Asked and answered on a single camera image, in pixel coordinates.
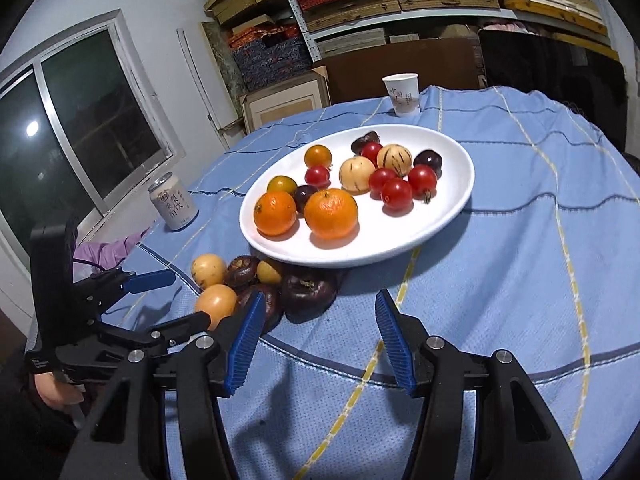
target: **pink fabric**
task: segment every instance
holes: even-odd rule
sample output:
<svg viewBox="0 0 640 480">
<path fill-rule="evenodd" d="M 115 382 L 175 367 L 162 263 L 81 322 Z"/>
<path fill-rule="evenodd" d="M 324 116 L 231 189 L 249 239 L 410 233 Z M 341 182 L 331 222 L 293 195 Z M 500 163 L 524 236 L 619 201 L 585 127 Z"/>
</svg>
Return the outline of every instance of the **pink fabric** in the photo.
<svg viewBox="0 0 640 480">
<path fill-rule="evenodd" d="M 115 242 L 86 242 L 76 247 L 74 258 L 86 260 L 98 264 L 105 269 L 117 266 L 142 239 L 148 229 L 141 233 L 127 236 L 123 240 Z M 94 272 L 100 272 L 98 267 L 89 264 L 78 264 L 74 262 L 74 281 L 84 280 Z"/>
</svg>

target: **framed picture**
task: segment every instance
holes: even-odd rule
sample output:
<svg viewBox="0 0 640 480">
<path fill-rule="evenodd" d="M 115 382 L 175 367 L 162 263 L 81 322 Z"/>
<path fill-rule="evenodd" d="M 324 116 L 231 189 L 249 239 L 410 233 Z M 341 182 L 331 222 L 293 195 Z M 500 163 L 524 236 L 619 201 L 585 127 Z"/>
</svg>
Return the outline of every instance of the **framed picture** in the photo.
<svg viewBox="0 0 640 480">
<path fill-rule="evenodd" d="M 271 121 L 330 106 L 326 69 L 318 67 L 268 88 L 251 92 L 241 102 L 244 126 L 248 134 Z"/>
</svg>

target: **blue tablecloth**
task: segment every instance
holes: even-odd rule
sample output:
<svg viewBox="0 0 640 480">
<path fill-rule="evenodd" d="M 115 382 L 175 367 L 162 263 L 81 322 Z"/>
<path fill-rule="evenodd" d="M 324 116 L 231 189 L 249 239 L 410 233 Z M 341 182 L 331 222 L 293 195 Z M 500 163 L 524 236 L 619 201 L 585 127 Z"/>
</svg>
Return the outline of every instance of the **blue tablecloth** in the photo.
<svg viewBox="0 0 640 480">
<path fill-rule="evenodd" d="M 191 187 L 200 207 L 191 226 L 171 233 L 159 222 L 124 262 L 178 273 L 174 286 L 127 297 L 104 316 L 141 329 L 193 311 L 194 257 L 248 252 L 242 197 L 297 147 L 363 124 L 411 123 L 458 140 L 473 159 L 472 197 L 448 227 L 413 251 L 353 269 L 319 319 L 283 319 L 261 338 L 244 387 L 220 400 L 242 479 L 401 477 L 421 400 L 395 386 L 379 345 L 373 307 L 382 287 L 463 351 L 513 351 L 585 480 L 604 473 L 640 420 L 636 174 L 600 130 L 538 92 L 429 88 L 420 106 L 420 116 L 399 119 L 388 98 L 366 100 L 261 127 Z M 181 479 L 172 399 L 167 439 L 172 476 Z M 468 478 L 473 427 L 467 394 L 460 479 Z"/>
</svg>

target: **white oval plate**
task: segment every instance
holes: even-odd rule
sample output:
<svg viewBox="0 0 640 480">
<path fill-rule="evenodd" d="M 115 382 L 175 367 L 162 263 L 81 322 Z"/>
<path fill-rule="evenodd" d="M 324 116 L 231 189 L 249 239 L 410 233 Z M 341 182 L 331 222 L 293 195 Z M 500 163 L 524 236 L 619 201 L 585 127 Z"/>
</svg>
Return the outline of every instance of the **white oval plate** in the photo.
<svg viewBox="0 0 640 480">
<path fill-rule="evenodd" d="M 402 216 L 382 211 L 382 202 L 370 194 L 356 195 L 358 224 L 354 235 L 327 242 L 312 241 L 311 230 L 304 219 L 281 237 L 264 237 L 254 224 L 254 205 L 266 192 L 267 184 L 277 175 L 293 178 L 299 186 L 305 183 L 304 155 L 309 146 L 322 144 L 331 150 L 331 184 L 340 187 L 340 165 L 353 156 L 351 143 L 371 130 L 377 131 L 380 143 L 401 144 L 415 157 L 431 148 L 442 156 L 442 177 L 437 195 L 431 203 L 414 200 L 414 206 Z M 242 234 L 255 249 L 282 262 L 308 267 L 355 267 L 379 262 L 411 249 L 432 237 L 447 225 L 464 207 L 474 186 L 475 171 L 471 157 L 455 140 L 434 130 L 407 124 L 377 124 L 344 130 L 318 139 L 284 156 L 255 181 L 240 208 Z"/>
</svg>

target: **black sleeve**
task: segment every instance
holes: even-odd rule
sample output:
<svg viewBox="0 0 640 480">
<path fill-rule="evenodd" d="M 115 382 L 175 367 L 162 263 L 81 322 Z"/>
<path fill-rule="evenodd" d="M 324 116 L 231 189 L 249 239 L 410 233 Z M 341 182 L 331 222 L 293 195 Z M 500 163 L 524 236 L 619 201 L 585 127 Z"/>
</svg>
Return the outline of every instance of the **black sleeve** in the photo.
<svg viewBox="0 0 640 480">
<path fill-rule="evenodd" d="M 0 372 L 0 477 L 56 480 L 76 437 L 64 413 L 37 394 L 18 348 Z"/>
</svg>

